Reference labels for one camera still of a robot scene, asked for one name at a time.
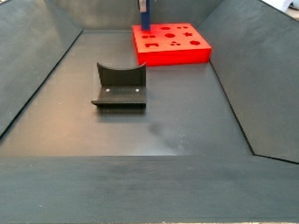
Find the hole in red block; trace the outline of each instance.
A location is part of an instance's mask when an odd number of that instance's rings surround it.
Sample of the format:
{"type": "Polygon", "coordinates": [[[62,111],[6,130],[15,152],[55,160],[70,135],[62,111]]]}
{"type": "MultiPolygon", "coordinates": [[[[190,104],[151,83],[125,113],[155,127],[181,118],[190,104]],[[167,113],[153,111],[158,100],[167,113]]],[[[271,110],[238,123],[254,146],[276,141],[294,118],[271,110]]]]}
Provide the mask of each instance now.
{"type": "Polygon", "coordinates": [[[191,41],[191,44],[193,44],[194,46],[198,46],[201,43],[202,43],[202,42],[201,42],[201,41],[197,41],[197,40],[191,41]]]}
{"type": "Polygon", "coordinates": [[[165,36],[169,38],[169,39],[173,39],[175,37],[175,35],[173,33],[166,33],[165,36]]]}
{"type": "Polygon", "coordinates": [[[186,37],[191,37],[191,36],[193,36],[193,33],[186,32],[183,35],[185,35],[186,37]]]}
{"type": "Polygon", "coordinates": [[[153,44],[145,44],[146,47],[150,47],[150,46],[159,46],[159,44],[157,43],[153,43],[153,44]]]}
{"type": "Polygon", "coordinates": [[[182,44],[179,44],[177,41],[174,41],[173,43],[171,43],[171,46],[181,46],[182,44]]]}

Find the red foam block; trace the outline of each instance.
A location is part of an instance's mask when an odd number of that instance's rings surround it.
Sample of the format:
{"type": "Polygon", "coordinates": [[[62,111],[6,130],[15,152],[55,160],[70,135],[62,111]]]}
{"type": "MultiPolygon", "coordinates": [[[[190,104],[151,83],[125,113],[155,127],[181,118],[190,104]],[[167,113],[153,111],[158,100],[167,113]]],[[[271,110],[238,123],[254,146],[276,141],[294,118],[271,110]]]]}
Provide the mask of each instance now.
{"type": "Polygon", "coordinates": [[[153,24],[151,31],[134,25],[138,64],[150,67],[207,63],[211,46],[191,24],[153,24]]]}

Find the curved cutout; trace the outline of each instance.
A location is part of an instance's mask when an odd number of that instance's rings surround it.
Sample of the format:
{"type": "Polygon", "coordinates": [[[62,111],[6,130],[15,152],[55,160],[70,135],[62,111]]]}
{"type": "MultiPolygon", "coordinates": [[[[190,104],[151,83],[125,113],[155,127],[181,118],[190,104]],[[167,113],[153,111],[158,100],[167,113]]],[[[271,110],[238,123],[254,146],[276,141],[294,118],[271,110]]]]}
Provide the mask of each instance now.
{"type": "Polygon", "coordinates": [[[102,86],[145,86],[146,63],[133,68],[113,68],[98,63],[102,86]]]}

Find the black holder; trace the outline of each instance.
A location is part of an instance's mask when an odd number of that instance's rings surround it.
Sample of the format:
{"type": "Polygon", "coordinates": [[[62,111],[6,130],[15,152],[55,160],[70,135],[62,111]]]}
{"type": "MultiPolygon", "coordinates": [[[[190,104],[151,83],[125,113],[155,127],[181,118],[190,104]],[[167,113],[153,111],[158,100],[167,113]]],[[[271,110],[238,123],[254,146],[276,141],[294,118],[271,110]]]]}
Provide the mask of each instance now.
{"type": "Polygon", "coordinates": [[[146,107],[146,64],[130,69],[114,69],[98,63],[101,90],[98,107],[146,107]]]}

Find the dark gray surface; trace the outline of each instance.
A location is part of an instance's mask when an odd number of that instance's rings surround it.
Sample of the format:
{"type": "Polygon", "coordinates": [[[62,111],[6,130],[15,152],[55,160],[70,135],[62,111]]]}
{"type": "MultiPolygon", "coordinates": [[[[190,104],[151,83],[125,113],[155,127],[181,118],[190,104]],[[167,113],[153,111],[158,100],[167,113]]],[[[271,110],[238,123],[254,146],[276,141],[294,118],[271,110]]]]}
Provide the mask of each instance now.
{"type": "Polygon", "coordinates": [[[299,162],[299,23],[259,1],[226,0],[201,26],[258,155],[299,162]]]}
{"type": "MultiPolygon", "coordinates": [[[[86,30],[131,30],[141,24],[137,0],[54,0],[86,30]]],[[[202,23],[222,0],[153,0],[153,23],[202,23]]]]}
{"type": "Polygon", "coordinates": [[[298,222],[299,166],[262,157],[0,159],[0,222],[298,222]]]}
{"type": "Polygon", "coordinates": [[[0,136],[81,34],[51,1],[0,7],[0,136]]]}
{"type": "Polygon", "coordinates": [[[0,156],[250,155],[210,64],[149,67],[146,112],[103,115],[90,103],[98,61],[137,66],[130,31],[81,35],[2,139],[0,156]]]}
{"type": "Polygon", "coordinates": [[[98,63],[98,75],[102,87],[146,86],[146,64],[134,68],[115,69],[98,63]]]}

